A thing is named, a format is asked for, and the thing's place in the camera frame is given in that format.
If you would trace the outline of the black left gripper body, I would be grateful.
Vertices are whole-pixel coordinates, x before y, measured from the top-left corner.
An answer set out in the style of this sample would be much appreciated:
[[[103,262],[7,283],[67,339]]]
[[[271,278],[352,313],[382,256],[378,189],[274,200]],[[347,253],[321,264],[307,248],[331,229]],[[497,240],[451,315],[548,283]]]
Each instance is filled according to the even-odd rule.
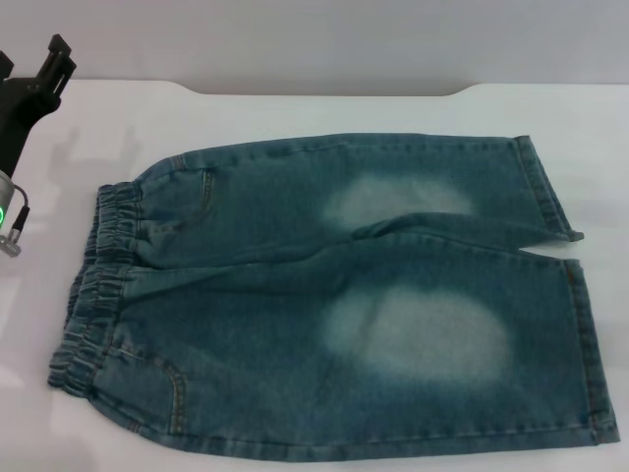
[[[1,85],[1,171],[13,175],[32,127],[61,103],[57,85],[40,78]]]

